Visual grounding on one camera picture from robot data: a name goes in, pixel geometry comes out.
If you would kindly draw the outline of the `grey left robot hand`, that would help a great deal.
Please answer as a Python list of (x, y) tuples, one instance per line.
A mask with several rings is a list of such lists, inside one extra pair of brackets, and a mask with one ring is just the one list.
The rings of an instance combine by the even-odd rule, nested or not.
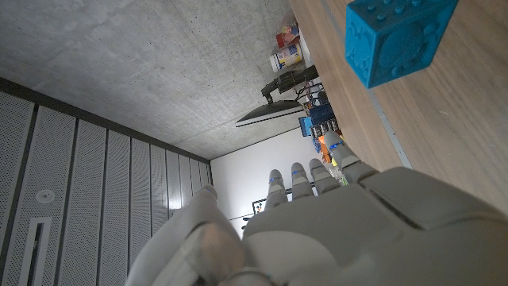
[(264, 210), (237, 233), (206, 185), (148, 241), (129, 285), (504, 285), (507, 217), (409, 168), (380, 172), (334, 132), (319, 160), (269, 175)]

